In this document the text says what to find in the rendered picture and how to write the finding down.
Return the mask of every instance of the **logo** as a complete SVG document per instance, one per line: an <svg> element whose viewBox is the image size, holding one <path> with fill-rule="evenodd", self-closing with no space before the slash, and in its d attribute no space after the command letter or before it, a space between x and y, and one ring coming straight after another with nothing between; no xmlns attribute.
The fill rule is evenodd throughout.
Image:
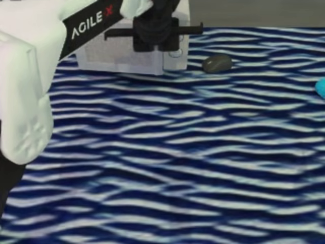
<svg viewBox="0 0 325 244"><path fill-rule="evenodd" d="M92 29L97 24L103 21L103 16L106 18L113 14L113 5L111 4L109 7L105 7L105 10L98 11L95 16L90 16L85 21L81 22L78 27L75 27L72 31L71 40L74 40L75 37L80 36L81 34L87 32Z"/></svg>

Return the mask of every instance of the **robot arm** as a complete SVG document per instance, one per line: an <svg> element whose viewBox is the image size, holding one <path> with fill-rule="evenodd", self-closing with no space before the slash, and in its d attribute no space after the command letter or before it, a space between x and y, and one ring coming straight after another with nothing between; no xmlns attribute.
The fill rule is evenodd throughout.
<svg viewBox="0 0 325 244"><path fill-rule="evenodd" d="M22 0L0 3L1 151L23 165L48 144L53 130L47 94L60 59L148 0Z"/></svg>

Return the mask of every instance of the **red letter x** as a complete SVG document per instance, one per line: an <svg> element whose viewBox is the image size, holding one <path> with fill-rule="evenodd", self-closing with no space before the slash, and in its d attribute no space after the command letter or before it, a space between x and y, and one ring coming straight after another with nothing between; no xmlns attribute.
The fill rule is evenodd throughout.
<svg viewBox="0 0 325 244"><path fill-rule="evenodd" d="M105 8L105 17L108 17L113 14L113 5L110 5L108 8Z"/></svg>

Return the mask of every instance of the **blue object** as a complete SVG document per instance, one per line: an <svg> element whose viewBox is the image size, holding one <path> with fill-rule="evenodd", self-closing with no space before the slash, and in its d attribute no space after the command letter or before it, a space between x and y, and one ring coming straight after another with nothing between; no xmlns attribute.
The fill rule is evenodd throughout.
<svg viewBox="0 0 325 244"><path fill-rule="evenodd" d="M315 85L316 92L325 99L325 78L321 78Z"/></svg>

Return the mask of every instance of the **gray floor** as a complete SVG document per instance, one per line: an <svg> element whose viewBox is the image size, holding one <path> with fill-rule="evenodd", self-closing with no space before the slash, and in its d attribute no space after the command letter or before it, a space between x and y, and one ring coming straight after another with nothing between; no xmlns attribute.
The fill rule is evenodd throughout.
<svg viewBox="0 0 325 244"><path fill-rule="evenodd" d="M205 27L325 27L325 0L189 0Z"/></svg>

